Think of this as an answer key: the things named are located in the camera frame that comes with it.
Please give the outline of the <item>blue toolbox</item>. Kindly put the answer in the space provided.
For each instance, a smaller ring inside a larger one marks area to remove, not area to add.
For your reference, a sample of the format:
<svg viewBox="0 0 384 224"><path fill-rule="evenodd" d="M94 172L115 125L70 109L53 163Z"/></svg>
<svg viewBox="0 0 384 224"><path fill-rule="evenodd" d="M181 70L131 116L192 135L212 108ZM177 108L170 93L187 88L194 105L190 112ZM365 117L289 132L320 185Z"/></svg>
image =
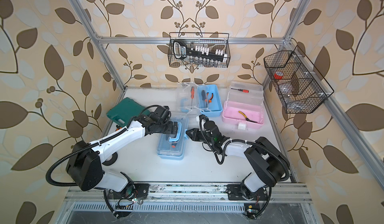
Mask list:
<svg viewBox="0 0 384 224"><path fill-rule="evenodd" d="M162 134L159 139L157 154L162 159L182 160L188 139L186 131L188 129L189 118L186 114L179 112L171 117L171 121L178 122L177 134Z"/></svg>
<svg viewBox="0 0 384 224"><path fill-rule="evenodd" d="M191 87L195 87L194 105L191 106ZM202 107L201 91L213 93L212 103L208 103L207 108ZM219 89L215 84L197 85L194 82L179 83L177 87L177 109L187 115L204 114L207 117L219 117L223 111L223 105L219 94Z"/></svg>

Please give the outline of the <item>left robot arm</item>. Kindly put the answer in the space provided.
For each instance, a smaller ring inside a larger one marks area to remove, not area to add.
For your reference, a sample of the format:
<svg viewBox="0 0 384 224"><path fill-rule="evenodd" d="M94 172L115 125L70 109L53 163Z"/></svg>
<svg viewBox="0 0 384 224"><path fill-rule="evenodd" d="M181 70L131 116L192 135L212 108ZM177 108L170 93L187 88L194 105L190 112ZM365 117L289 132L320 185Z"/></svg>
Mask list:
<svg viewBox="0 0 384 224"><path fill-rule="evenodd" d="M153 105L155 110L149 114L141 112L133 116L120 130L101 139L75 144L72 152L56 161L46 173L48 184L56 187L79 187L82 191L103 190L105 202L112 214L120 215L108 201L108 192L117 194L121 200L136 202L138 192L134 182L127 174L106 172L103 163L112 160L113 155L128 144L154 133L179 136L181 124L171 121L172 113L168 106ZM63 162L67 163L66 172L72 178L71 183L57 182L52 178L53 171Z"/></svg>

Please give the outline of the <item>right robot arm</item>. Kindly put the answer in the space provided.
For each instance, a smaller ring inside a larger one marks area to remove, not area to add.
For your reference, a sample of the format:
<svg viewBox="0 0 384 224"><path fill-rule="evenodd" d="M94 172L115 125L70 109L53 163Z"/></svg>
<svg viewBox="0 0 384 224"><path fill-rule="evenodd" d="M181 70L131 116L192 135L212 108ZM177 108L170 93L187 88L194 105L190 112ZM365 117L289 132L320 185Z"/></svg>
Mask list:
<svg viewBox="0 0 384 224"><path fill-rule="evenodd" d="M228 156L246 159L253 172L248 174L239 185L239 193L245 200L259 197L259 191L267 191L267 199L261 208L248 208L245 215L255 220L265 211L272 197L272 188L279 182L290 178L288 159L265 137L255 141L232 139L222 135L214 121L203 114L199 116L199 127L186 131L186 135L195 142L208 146L216 162L222 165Z"/></svg>

